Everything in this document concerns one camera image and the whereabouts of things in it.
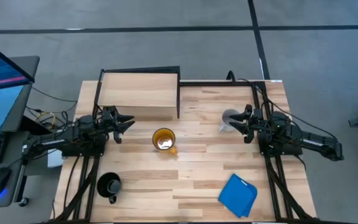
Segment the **gray floor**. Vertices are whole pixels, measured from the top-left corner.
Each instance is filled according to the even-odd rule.
[[[358,1],[258,0],[262,26],[358,25]],[[0,29],[212,26],[251,24],[240,0],[0,0]],[[335,134],[345,161],[305,152],[317,214],[325,220],[358,222],[358,128],[347,120],[358,110],[358,30],[263,31],[271,79],[284,81],[291,111]],[[39,55],[35,86],[66,99],[78,97],[82,80],[101,68],[180,65],[186,79],[261,79],[251,31],[121,34],[0,34],[8,56]],[[71,105],[32,92],[28,105],[65,110]],[[298,122],[308,131],[315,131]],[[59,170],[31,177],[25,208],[0,208],[0,223],[46,220]]]

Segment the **wooden table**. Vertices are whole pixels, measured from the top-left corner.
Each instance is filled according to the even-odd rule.
[[[91,114],[96,81],[82,83],[76,117]],[[282,82],[266,81],[268,97],[289,111]],[[91,222],[239,222],[274,220],[264,158],[256,139],[244,144],[240,133],[220,133],[224,110],[240,112],[253,104],[249,87],[181,87],[180,119],[136,120],[123,135],[122,144],[110,140],[100,160],[98,178],[116,172],[122,179],[117,203],[110,205],[95,191]],[[170,128],[177,137],[177,157],[158,153],[152,135]],[[57,215],[62,212],[68,176],[75,158],[63,165],[55,197]],[[293,156],[282,156],[289,191],[307,213],[315,216],[313,200],[303,164]],[[93,161],[89,162],[88,171]],[[68,202],[80,179],[82,159],[75,167]],[[224,184],[237,174],[256,186],[258,195],[248,218],[238,219],[218,202]],[[85,216],[88,193],[82,200],[80,218]],[[280,210],[285,217],[282,195]]]

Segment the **black mug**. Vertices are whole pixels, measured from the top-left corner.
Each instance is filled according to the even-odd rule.
[[[99,178],[97,189],[100,196],[109,198],[110,204],[114,204],[121,190],[121,179],[116,173],[105,173]]]

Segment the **orange mug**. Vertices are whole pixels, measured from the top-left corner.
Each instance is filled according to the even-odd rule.
[[[171,129],[160,128],[153,134],[153,145],[160,151],[166,153],[178,154],[175,144],[175,134]]]

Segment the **mug handle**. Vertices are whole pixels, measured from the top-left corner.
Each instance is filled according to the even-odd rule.
[[[110,204],[115,204],[117,202],[117,196],[113,195],[109,197]]]
[[[177,154],[178,154],[177,147],[176,147],[176,146],[172,146],[172,147],[169,149],[169,152],[171,152],[171,153],[174,154],[174,155],[177,155]]]
[[[223,131],[223,129],[224,129],[224,125],[221,124],[221,125],[219,126],[219,132],[221,133],[221,132]]]

